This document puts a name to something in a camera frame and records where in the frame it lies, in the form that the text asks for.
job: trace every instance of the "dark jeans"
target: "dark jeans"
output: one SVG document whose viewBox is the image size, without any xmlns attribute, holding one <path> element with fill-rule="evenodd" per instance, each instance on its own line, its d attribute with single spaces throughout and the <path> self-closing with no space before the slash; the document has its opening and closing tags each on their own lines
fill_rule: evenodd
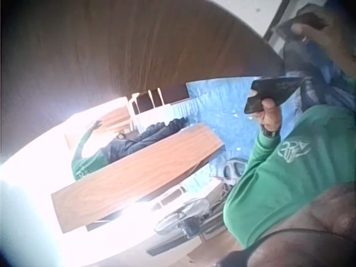
<svg viewBox="0 0 356 267">
<path fill-rule="evenodd" d="M 287 75 L 305 78 L 294 100 L 297 119 L 316 105 L 342 106 L 355 112 L 355 94 L 346 87 L 338 86 L 343 73 L 317 44 L 288 42 L 283 55 Z"/>
<path fill-rule="evenodd" d="M 164 123 L 149 126 L 136 140 L 112 140 L 107 145 L 110 149 L 110 162 L 115 162 L 138 150 L 144 149 L 179 132 L 183 127 L 184 123 L 181 120 L 174 119 L 167 126 Z"/>
</svg>

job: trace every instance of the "wooden board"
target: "wooden board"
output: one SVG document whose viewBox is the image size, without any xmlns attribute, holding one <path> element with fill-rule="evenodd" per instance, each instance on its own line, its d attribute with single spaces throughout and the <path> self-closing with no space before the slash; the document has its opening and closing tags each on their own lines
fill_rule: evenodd
<svg viewBox="0 0 356 267">
<path fill-rule="evenodd" d="M 183 130 L 52 194 L 63 233 L 152 200 L 204 166 L 223 142 L 203 124 Z"/>
</svg>

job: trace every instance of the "blue jeans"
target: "blue jeans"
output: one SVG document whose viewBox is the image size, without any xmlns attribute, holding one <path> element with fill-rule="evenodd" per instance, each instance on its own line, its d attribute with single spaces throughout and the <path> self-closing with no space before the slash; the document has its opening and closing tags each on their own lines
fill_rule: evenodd
<svg viewBox="0 0 356 267">
<path fill-rule="evenodd" d="M 305 78 L 296 92 L 295 117 L 312 106 L 342 106 L 355 112 L 355 94 L 348 87 L 344 73 L 312 41 L 288 42 L 284 46 L 287 76 Z"/>
</svg>

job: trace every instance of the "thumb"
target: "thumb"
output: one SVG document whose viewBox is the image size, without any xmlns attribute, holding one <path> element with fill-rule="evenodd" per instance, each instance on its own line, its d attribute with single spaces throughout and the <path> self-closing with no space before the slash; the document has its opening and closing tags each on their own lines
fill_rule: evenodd
<svg viewBox="0 0 356 267">
<path fill-rule="evenodd" d="M 297 35 L 303 35 L 321 46 L 327 46 L 330 41 L 329 37 L 324 32 L 306 24 L 295 23 L 291 26 L 291 31 Z"/>
</svg>

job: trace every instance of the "skin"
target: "skin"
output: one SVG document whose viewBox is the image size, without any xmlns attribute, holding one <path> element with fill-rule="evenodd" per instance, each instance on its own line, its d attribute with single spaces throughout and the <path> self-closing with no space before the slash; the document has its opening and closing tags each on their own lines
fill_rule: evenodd
<svg viewBox="0 0 356 267">
<path fill-rule="evenodd" d="M 327 231 L 350 242 L 324 235 L 286 233 L 264 242 L 249 259 L 249 267 L 258 266 L 349 266 L 356 241 L 355 182 L 336 186 L 294 216 L 266 234 L 282 229 Z"/>
</svg>

